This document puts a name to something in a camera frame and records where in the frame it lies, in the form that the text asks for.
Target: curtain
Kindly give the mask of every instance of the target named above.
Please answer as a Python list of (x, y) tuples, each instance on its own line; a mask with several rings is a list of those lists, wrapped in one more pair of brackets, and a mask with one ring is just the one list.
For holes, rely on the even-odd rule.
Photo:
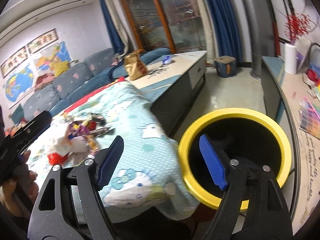
[(109, 38), (115, 53), (123, 56), (128, 53), (129, 41), (127, 32), (118, 16), (117, 9), (112, 0), (100, 0)]
[(230, 0), (206, 0), (217, 38), (219, 56), (243, 61), (237, 20)]
[(213, 64), (213, 59), (219, 56), (218, 43), (215, 35), (213, 22), (209, 17), (208, 7), (205, 0), (197, 0), (202, 25), (204, 29), (205, 42), (207, 47), (207, 62)]

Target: silver bolt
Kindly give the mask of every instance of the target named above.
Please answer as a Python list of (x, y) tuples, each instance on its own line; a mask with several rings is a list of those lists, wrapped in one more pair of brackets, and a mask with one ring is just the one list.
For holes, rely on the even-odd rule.
[(232, 159), (232, 160), (230, 161), (230, 164), (233, 165), (233, 166), (238, 166), (238, 165), (239, 165), (239, 162), (238, 162), (238, 160), (236, 160), (236, 159)]
[(264, 165), (262, 168), (263, 168), (263, 170), (266, 171), (266, 172), (269, 172), (269, 171), (270, 171), (270, 167), (267, 166), (267, 165)]
[(93, 159), (87, 159), (84, 161), (84, 165), (90, 166), (93, 163)]
[(53, 167), (52, 167), (52, 170), (53, 171), (58, 171), (60, 169), (60, 165), (54, 165)]

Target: yellow pillow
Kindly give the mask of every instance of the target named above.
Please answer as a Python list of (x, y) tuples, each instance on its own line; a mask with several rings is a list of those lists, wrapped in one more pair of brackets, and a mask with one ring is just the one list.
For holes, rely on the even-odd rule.
[(50, 68), (53, 71), (53, 75), (57, 77), (69, 69), (69, 62), (62, 61), (58, 63), (51, 63)]

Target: yellow bucket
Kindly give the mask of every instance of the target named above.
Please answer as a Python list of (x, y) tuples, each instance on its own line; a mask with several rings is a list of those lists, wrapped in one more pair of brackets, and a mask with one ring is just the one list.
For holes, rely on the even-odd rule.
[[(270, 117), (245, 108), (225, 108), (208, 113), (184, 133), (178, 149), (183, 179), (201, 203), (218, 209), (223, 192), (214, 185), (199, 149), (199, 138), (208, 134), (212, 140), (231, 136), (225, 152), (230, 158), (245, 157), (258, 166), (268, 165), (282, 187), (291, 168), (291, 147), (281, 127)], [(248, 208), (249, 192), (241, 210)]]

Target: tile floor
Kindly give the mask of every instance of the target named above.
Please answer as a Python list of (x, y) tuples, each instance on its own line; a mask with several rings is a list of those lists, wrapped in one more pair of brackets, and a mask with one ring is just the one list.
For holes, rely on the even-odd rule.
[[(242, 68), (234, 77), (220, 78), (215, 68), (207, 68), (205, 85), (173, 138), (179, 142), (189, 125), (216, 109), (243, 107), (265, 114), (261, 82), (251, 78), (250, 71), (251, 68)], [(239, 216), (234, 233), (242, 229), (243, 222), (244, 217)], [(193, 240), (202, 239), (210, 223), (200, 223)]]

